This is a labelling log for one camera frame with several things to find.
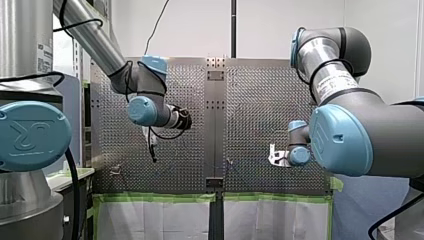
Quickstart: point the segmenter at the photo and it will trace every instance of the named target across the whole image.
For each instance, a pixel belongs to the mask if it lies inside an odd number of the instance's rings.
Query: screw
[[[69,225],[70,222],[69,216],[63,216],[63,225]]]

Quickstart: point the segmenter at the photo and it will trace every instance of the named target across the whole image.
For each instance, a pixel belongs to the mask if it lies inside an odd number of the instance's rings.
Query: black cable
[[[348,71],[351,74],[354,71],[352,64],[349,61],[347,61],[346,59],[332,59],[332,60],[328,60],[328,61],[322,62],[320,65],[318,65],[318,67],[315,68],[315,70],[311,74],[311,77],[309,78],[309,93],[311,94],[312,99],[316,103],[318,103],[318,102],[317,102],[317,100],[315,98],[314,91],[313,91],[313,89],[314,89],[314,78],[317,75],[317,73],[319,72],[319,70],[321,70],[323,67],[325,67],[325,66],[327,66],[329,64],[335,63],[335,62],[341,62],[341,63],[343,63],[343,65],[345,67],[349,67],[349,70]]]
[[[149,127],[149,128],[150,128],[150,131],[152,131],[152,133],[153,133],[156,137],[158,137],[158,138],[160,138],[160,139],[162,139],[162,140],[174,140],[174,139],[177,139],[177,138],[181,137],[181,135],[183,135],[183,134],[184,134],[184,132],[185,132],[185,129],[183,129],[183,130],[181,130],[181,132],[180,132],[180,133],[178,133],[177,135],[175,135],[175,136],[173,136],[173,137],[164,137],[164,136],[161,136],[161,135],[157,134],[157,133],[153,130],[153,128],[151,128],[151,127]]]
[[[101,19],[93,18],[93,19],[89,19],[89,20],[86,20],[86,21],[83,21],[83,22],[74,23],[74,24],[71,24],[71,25],[68,25],[68,26],[64,26],[64,27],[62,26],[61,28],[53,29],[53,32],[65,31],[65,30],[68,30],[68,29],[71,29],[71,28],[74,28],[74,27],[78,27],[80,25],[84,25],[84,24],[89,23],[89,22],[99,22],[100,23],[99,27],[103,27],[103,21]]]
[[[62,27],[61,28],[58,28],[58,29],[54,29],[53,32],[65,31],[66,34],[68,34],[68,36],[70,38],[74,39],[74,37],[72,36],[72,34],[70,34],[68,32],[68,29],[70,29],[70,28],[74,28],[74,27],[77,27],[79,25],[83,25],[83,24],[86,24],[86,23],[89,23],[89,22],[99,22],[100,23],[99,26],[100,27],[103,27],[103,21],[101,19],[98,19],[98,18],[93,18],[93,19],[89,19],[89,20],[86,20],[86,21],[83,21],[83,22],[74,23],[74,24],[71,24],[69,26],[65,26],[65,9],[66,9],[66,4],[67,3],[68,3],[68,0],[63,0],[62,6],[60,7],[60,11],[59,11],[59,22],[60,22],[60,25]]]
[[[161,11],[161,13],[160,13],[160,15],[158,17],[158,20],[156,21],[155,28],[153,28],[152,34],[150,35],[149,39],[147,39],[146,50],[144,51],[144,55],[146,55],[147,54],[147,51],[149,50],[150,40],[152,40],[153,36],[156,33],[156,29],[158,27],[159,21],[162,18],[162,15],[165,12],[165,9],[166,9],[166,6],[168,5],[168,3],[169,3],[169,0],[166,0],[165,5],[163,5],[162,11]]]
[[[152,130],[151,127],[149,127],[149,129],[147,130],[147,145],[149,145],[149,153],[150,156],[152,157],[153,163],[156,163],[158,161],[158,159],[156,158],[156,154],[155,154],[155,149],[153,148],[153,146],[150,144],[150,131]]]
[[[144,62],[138,61],[137,64],[140,66],[142,65],[143,67],[145,67],[151,74],[153,74],[162,84],[163,88],[165,89],[165,93],[168,91],[168,87],[166,86],[166,84],[162,81],[162,78],[152,69],[150,69],[149,66],[147,66]]]
[[[297,29],[297,32],[296,32],[296,38],[295,38],[295,42],[294,42],[294,44],[296,44],[296,50],[295,50],[295,54],[292,56],[293,58],[294,58],[294,68],[296,69],[296,73],[297,73],[297,77],[300,79],[300,81],[302,81],[304,84],[306,84],[306,85],[309,85],[310,83],[308,83],[303,77],[302,77],[302,75],[300,74],[300,71],[299,71],[299,63],[297,62],[297,55],[299,54],[299,46],[298,46],[298,44],[299,44],[299,37],[300,37],[300,32],[302,31],[302,30],[306,30],[304,27],[300,27],[299,29]]]
[[[68,3],[68,0],[63,0],[62,2],[62,6],[60,7],[60,11],[59,11],[59,22],[60,25],[62,27],[65,26],[65,8],[66,8],[66,3]],[[72,35],[65,29],[66,34],[68,34],[68,36],[72,39],[74,39],[74,37],[72,37]]]
[[[130,88],[130,81],[132,80],[132,68],[134,65],[133,61],[127,61],[126,65],[129,64],[129,69],[127,70],[128,72],[125,75],[125,99],[127,100],[127,103],[130,102],[130,99],[128,98],[128,90],[130,90],[131,92],[137,92],[134,91]]]
[[[0,78],[0,83],[17,82],[17,81],[23,81],[23,80],[29,80],[29,79],[35,79],[35,78],[42,78],[42,77],[49,77],[49,76],[60,76],[59,80],[57,80],[55,83],[53,83],[54,87],[57,87],[65,79],[65,74],[63,74],[61,72],[49,72],[49,73],[42,73],[42,74],[31,74],[31,75],[26,75],[26,76],[22,76],[22,77]]]
[[[371,240],[375,240],[374,236],[372,235],[372,233],[383,223],[385,223],[386,221],[396,217],[397,215],[401,214],[402,212],[404,212],[405,210],[407,210],[408,208],[414,206],[415,204],[417,204],[419,201],[421,201],[424,198],[424,193],[418,195],[416,198],[412,199],[411,201],[407,202],[406,204],[404,204],[403,206],[401,206],[400,208],[396,209],[395,211],[389,213],[388,215],[386,215],[385,217],[383,217],[382,219],[378,220],[376,223],[374,223],[370,229],[368,229],[368,236],[370,237]]]
[[[68,148],[65,152],[66,160],[68,161],[69,170],[72,178],[72,189],[74,194],[74,219],[72,222],[72,240],[78,240],[79,233],[79,218],[80,218],[80,191],[77,167],[74,162],[71,150]]]

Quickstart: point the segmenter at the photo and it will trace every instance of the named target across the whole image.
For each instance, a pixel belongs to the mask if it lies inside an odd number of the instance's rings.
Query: white wall
[[[113,0],[113,30],[125,57],[144,55],[165,0]],[[171,0],[148,54],[168,57],[230,53],[230,1]]]
[[[387,103],[415,97],[420,1],[346,0],[345,25],[361,30],[372,48],[361,86]]]
[[[112,0],[112,23],[126,57],[144,54],[165,0]],[[238,57],[289,58],[299,27],[343,24],[340,0],[239,0]],[[230,0],[171,0],[149,54],[172,57],[230,55]]]
[[[342,0],[239,0],[237,57],[289,59],[297,28],[340,27],[343,8]]]

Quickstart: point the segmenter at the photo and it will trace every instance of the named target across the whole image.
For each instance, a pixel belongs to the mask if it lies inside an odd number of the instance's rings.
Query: light blue joint cap
[[[54,106],[36,101],[0,107],[0,169],[27,172],[56,162],[69,147],[71,125]]]
[[[362,176],[373,162],[371,140],[361,122],[348,110],[327,104],[314,110],[309,123],[317,162],[328,171]]]
[[[296,147],[290,152],[289,160],[294,166],[303,166],[311,160],[311,152],[305,147]]]
[[[424,102],[424,96],[417,97],[415,99],[415,101],[417,101],[417,102]]]
[[[137,96],[130,101],[128,116],[137,125],[153,126],[158,118],[158,111],[150,98]]]
[[[141,58],[141,62],[155,72],[165,76],[168,74],[168,63],[161,57],[145,55]]]
[[[293,33],[292,36],[292,44],[291,44],[291,54],[290,54],[290,66],[292,68],[294,68],[296,66],[296,61],[297,61],[297,48],[298,48],[298,44],[299,44],[299,38],[300,36],[302,36],[303,31],[305,31],[304,29],[299,29],[296,32]]]
[[[302,120],[291,121],[289,123],[288,131],[291,132],[291,131],[296,130],[298,128],[306,127],[307,125],[308,124],[305,121],[302,121]]]

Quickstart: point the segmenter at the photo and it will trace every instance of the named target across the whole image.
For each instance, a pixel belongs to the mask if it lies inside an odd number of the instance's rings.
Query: robot logo
[[[48,130],[50,129],[50,125],[47,122],[35,122],[25,127],[23,124],[13,121],[10,127],[19,133],[14,142],[14,147],[18,151],[35,149],[38,144],[42,144],[40,140],[43,137],[47,138]]]

